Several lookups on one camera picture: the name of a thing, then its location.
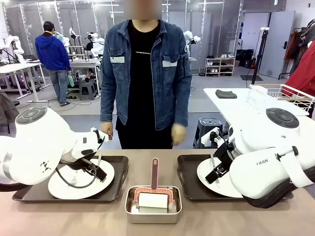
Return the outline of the person left forearm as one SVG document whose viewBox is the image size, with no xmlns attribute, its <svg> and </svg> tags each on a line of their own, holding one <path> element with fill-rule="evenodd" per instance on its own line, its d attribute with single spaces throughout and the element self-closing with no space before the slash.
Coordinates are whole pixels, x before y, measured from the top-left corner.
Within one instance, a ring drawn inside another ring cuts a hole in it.
<svg viewBox="0 0 315 236">
<path fill-rule="evenodd" d="M 191 77 L 177 80 L 173 86 L 175 97 L 174 123 L 184 127 L 188 125 L 190 86 Z"/>
</svg>

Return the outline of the black bags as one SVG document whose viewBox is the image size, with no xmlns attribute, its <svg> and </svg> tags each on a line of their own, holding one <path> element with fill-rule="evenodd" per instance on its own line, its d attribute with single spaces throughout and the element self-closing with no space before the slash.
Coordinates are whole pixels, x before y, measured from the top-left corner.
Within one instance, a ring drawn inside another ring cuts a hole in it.
<svg viewBox="0 0 315 236">
<path fill-rule="evenodd" d="M 236 60 L 240 67 L 250 68 L 253 57 L 253 49 L 238 49 L 236 51 Z"/>
</svg>

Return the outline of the grey plastic step stool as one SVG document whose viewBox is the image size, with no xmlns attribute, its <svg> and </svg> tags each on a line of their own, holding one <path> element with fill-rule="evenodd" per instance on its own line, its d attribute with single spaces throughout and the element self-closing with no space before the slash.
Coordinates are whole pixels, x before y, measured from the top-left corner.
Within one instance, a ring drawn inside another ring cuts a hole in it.
<svg viewBox="0 0 315 236">
<path fill-rule="evenodd" d="M 95 80 L 91 79 L 88 82 L 79 82 L 79 98 L 83 100 L 94 100 L 97 89 L 95 89 Z"/>
</svg>

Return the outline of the person in denim jacket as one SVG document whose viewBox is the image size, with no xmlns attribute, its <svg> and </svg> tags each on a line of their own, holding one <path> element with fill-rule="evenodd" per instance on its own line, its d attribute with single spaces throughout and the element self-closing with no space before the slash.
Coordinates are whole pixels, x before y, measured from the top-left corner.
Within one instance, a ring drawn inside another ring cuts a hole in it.
<svg viewBox="0 0 315 236">
<path fill-rule="evenodd" d="M 171 149 L 175 81 L 192 74 L 183 31 L 163 20 L 126 20 L 105 37 L 102 80 L 115 80 L 113 136 L 123 149 Z"/>
</svg>

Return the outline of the person right forearm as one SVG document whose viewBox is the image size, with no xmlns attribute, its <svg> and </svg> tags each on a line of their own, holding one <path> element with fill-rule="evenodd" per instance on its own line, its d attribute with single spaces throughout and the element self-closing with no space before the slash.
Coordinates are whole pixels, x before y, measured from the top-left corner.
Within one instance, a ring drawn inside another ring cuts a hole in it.
<svg viewBox="0 0 315 236">
<path fill-rule="evenodd" d="M 111 122 L 116 97 L 115 80 L 103 79 L 101 85 L 100 121 Z"/>
</svg>

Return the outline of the white round plate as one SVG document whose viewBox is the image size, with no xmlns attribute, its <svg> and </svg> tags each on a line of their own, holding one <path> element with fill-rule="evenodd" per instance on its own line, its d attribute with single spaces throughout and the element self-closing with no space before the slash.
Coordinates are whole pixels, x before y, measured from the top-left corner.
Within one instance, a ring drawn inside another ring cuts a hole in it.
<svg viewBox="0 0 315 236">
<path fill-rule="evenodd" d="M 197 167 L 197 176 L 201 183 L 209 190 L 212 190 L 211 184 L 209 184 L 205 177 L 213 170 L 211 158 L 208 158 L 202 161 Z M 225 197 L 237 198 L 242 199 L 243 196 L 235 189 L 233 186 L 229 173 L 225 174 L 223 177 L 220 178 L 221 188 L 218 190 L 214 190 L 213 192 L 223 195 Z"/>
<path fill-rule="evenodd" d="M 94 164 L 97 164 L 97 161 L 97 159 L 92 159 Z M 94 175 L 78 170 L 78 188 L 73 188 L 67 184 L 71 180 L 75 170 L 72 170 L 69 166 L 63 166 L 59 169 L 60 175 L 58 173 L 54 173 L 49 179 L 48 190 L 51 195 L 58 199 L 78 200 L 88 198 L 104 190 L 114 179 L 114 168 L 109 162 L 101 160 L 99 168 L 102 168 L 107 173 L 107 177 L 104 182 L 95 178 Z"/>
</svg>

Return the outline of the person left hand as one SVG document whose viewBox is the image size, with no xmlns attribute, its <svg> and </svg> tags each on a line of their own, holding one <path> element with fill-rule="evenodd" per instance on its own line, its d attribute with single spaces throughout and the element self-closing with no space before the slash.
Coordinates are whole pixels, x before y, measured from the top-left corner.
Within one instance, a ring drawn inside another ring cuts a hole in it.
<svg viewBox="0 0 315 236">
<path fill-rule="evenodd" d="M 186 138 L 186 127 L 181 124 L 174 123 L 171 128 L 171 137 L 173 146 L 180 145 Z"/>
</svg>

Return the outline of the wooden shoe rack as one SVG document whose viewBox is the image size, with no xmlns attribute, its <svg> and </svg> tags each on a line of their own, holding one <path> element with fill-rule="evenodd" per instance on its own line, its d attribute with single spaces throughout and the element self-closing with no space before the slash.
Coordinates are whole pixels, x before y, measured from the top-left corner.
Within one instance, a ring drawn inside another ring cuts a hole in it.
<svg viewBox="0 0 315 236">
<path fill-rule="evenodd" d="M 234 72 L 235 57 L 206 57 L 205 76 L 232 76 Z"/>
</svg>

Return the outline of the black metal frame shelf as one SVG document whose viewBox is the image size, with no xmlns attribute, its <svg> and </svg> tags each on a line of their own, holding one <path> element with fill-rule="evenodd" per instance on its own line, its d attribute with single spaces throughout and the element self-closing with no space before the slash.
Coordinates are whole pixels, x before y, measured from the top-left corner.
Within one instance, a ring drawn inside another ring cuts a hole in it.
<svg viewBox="0 0 315 236">
<path fill-rule="evenodd" d="M 65 47 L 68 52 L 68 58 L 71 62 L 74 59 L 82 59 L 85 62 L 89 61 L 88 51 L 85 49 L 84 46 L 66 46 Z"/>
</svg>

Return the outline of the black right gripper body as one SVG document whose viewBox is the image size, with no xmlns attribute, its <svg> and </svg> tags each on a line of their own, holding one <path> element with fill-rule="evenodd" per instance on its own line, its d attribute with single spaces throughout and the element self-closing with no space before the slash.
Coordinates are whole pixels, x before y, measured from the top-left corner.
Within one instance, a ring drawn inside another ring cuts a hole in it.
<svg viewBox="0 0 315 236">
<path fill-rule="evenodd" d="M 234 150 L 234 145 L 225 141 L 217 141 L 217 148 L 214 156 L 220 160 L 220 163 L 216 166 L 215 170 L 229 170 L 229 167 L 234 160 L 234 157 L 231 154 Z"/>
</svg>

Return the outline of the red handled lint roller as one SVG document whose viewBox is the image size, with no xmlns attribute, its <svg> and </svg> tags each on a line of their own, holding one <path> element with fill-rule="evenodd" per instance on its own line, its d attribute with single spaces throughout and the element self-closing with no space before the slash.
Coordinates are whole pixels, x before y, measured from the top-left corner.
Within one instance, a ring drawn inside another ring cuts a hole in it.
<svg viewBox="0 0 315 236">
<path fill-rule="evenodd" d="M 173 191 L 158 187 L 158 158 L 152 159 L 150 187 L 138 187 L 134 193 L 136 208 L 140 214 L 166 214 L 174 202 Z"/>
</svg>

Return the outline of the dark brown serving tray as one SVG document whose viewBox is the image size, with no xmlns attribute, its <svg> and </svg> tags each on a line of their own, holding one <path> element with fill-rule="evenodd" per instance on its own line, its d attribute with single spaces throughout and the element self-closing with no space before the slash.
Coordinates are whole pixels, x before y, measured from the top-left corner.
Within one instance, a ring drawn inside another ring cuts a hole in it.
<svg viewBox="0 0 315 236">
<path fill-rule="evenodd" d="M 184 196 L 191 202 L 244 202 L 244 198 L 231 198 L 215 193 L 201 183 L 197 176 L 198 165 L 210 154 L 187 154 L 177 158 L 177 174 Z"/>
<path fill-rule="evenodd" d="M 45 180 L 36 185 L 25 187 L 18 190 L 12 196 L 12 200 L 27 203 L 95 203 L 110 204 L 117 200 L 120 196 L 122 185 L 128 174 L 128 158 L 126 156 L 102 156 L 104 161 L 109 162 L 114 168 L 114 179 L 108 187 L 101 192 L 94 194 L 88 198 L 78 200 L 62 200 L 53 197 L 48 190 L 49 180 Z"/>
</svg>

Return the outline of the person in blue hoodie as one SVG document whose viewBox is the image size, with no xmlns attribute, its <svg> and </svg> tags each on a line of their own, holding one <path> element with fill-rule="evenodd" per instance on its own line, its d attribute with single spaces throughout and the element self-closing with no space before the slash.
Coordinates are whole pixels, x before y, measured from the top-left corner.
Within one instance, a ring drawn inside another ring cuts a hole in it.
<svg viewBox="0 0 315 236">
<path fill-rule="evenodd" d="M 35 38 L 36 53 L 48 71 L 57 100 L 63 107 L 70 104 L 66 97 L 71 73 L 68 53 L 62 41 L 54 36 L 55 26 L 52 22 L 44 22 L 43 29 L 44 33 Z"/>
</svg>

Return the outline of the white side table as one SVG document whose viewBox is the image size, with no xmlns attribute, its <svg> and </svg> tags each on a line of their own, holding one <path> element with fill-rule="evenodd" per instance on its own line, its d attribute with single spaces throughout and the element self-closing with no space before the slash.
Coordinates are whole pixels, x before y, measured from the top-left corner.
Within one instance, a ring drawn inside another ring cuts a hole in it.
<svg viewBox="0 0 315 236">
<path fill-rule="evenodd" d="M 219 99 L 216 90 L 232 91 L 237 95 L 236 99 Z M 236 133 L 248 132 L 253 135 L 315 135 L 315 120 L 307 116 L 295 116 L 299 121 L 299 126 L 295 129 L 285 131 L 283 127 L 276 126 L 269 120 L 266 110 L 258 110 L 247 102 L 249 88 L 205 88 L 204 92 L 214 103 L 216 108 L 225 118 L 227 123 Z"/>
</svg>

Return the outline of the white topped work table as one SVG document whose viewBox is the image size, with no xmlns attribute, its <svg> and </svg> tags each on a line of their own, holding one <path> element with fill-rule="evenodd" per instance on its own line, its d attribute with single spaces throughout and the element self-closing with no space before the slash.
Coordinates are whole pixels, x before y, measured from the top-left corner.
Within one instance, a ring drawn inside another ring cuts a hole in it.
<svg viewBox="0 0 315 236">
<path fill-rule="evenodd" d="M 98 99 L 101 95 L 100 92 L 100 85 L 99 85 L 99 79 L 100 79 L 100 69 L 101 69 L 101 62 L 98 59 L 90 59 L 89 61 L 85 60 L 75 60 L 70 62 L 70 66 L 72 68 L 86 68 L 86 69 L 94 69 L 95 72 L 95 79 L 96 79 L 96 86 L 97 86 L 97 95 L 96 99 Z"/>
</svg>

